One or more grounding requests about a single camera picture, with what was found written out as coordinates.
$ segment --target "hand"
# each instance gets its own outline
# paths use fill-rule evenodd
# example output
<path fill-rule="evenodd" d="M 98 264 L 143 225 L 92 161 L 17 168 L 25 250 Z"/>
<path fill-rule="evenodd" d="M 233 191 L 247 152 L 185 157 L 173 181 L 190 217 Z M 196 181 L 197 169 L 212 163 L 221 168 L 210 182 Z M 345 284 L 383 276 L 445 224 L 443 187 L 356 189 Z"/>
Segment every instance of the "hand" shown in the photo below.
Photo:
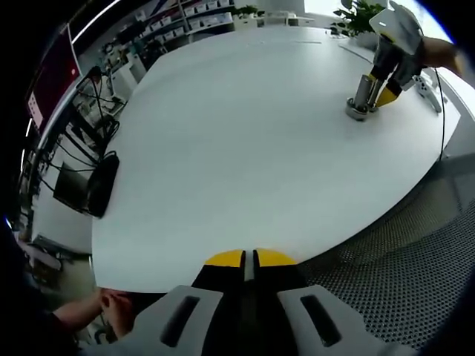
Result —
<path fill-rule="evenodd" d="M 101 307 L 118 338 L 132 330 L 135 316 L 132 312 L 132 303 L 125 292 L 103 289 Z"/>
<path fill-rule="evenodd" d="M 455 57 L 457 55 L 456 47 L 443 39 L 433 39 L 424 37 L 424 65 L 428 67 L 446 67 L 455 74 L 460 75 L 456 65 Z"/>

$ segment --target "white table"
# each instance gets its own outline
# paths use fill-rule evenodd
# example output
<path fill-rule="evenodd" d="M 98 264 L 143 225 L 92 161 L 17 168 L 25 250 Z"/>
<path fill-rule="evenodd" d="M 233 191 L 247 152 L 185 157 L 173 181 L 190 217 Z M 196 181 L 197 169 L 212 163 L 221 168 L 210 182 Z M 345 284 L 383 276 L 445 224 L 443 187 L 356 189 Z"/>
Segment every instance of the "white table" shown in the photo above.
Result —
<path fill-rule="evenodd" d="M 298 261 L 390 210 L 439 157 L 442 115 L 403 93 L 365 123 L 344 113 L 371 64 L 324 31 L 228 33 L 160 58 L 110 149 L 120 158 L 93 223 L 99 286 L 168 291 L 221 251 Z M 445 106 L 447 142 L 459 120 Z"/>

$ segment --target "perforated metal surface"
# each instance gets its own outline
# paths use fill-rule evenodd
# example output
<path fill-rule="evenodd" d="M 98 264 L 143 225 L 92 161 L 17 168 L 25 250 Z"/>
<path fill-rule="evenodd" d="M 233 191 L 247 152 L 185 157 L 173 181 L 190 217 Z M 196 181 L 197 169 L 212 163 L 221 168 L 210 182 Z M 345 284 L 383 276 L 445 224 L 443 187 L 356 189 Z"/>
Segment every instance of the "perforated metal surface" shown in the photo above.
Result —
<path fill-rule="evenodd" d="M 450 314 L 474 261 L 475 174 L 438 171 L 369 228 L 299 269 L 309 286 L 360 312 L 376 337 L 419 349 Z"/>

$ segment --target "gray gripper base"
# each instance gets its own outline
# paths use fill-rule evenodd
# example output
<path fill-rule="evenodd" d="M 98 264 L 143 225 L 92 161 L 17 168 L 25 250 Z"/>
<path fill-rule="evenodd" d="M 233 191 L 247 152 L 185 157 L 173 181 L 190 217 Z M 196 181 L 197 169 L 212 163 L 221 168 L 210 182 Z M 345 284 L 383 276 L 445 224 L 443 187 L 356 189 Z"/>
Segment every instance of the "gray gripper base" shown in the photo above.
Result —
<path fill-rule="evenodd" d="M 142 311 L 133 331 L 111 345 L 92 346 L 82 355 L 182 355 L 200 356 L 206 333 L 223 293 L 178 286 Z M 163 342 L 163 335 L 187 298 L 197 301 L 176 346 Z"/>
<path fill-rule="evenodd" d="M 410 347 L 385 343 L 372 336 L 366 331 L 363 317 L 357 311 L 321 286 L 281 291 L 278 297 L 289 318 L 299 356 L 402 356 L 415 353 L 415 350 Z M 332 344 L 325 343 L 324 338 L 321 337 L 309 311 L 302 302 L 302 298 L 305 297 L 316 298 L 320 310 L 323 310 L 322 312 L 333 323 L 338 337 Z"/>

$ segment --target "computer monitor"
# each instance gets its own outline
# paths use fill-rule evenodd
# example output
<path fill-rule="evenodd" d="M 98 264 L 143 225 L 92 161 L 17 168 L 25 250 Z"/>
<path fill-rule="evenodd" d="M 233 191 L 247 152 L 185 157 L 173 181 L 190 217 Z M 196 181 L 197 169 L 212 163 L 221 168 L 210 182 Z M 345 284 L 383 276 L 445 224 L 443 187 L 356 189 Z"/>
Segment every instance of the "computer monitor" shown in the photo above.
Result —
<path fill-rule="evenodd" d="M 41 133 L 66 90 L 80 77 L 69 25 L 47 49 L 27 95 L 27 109 Z"/>

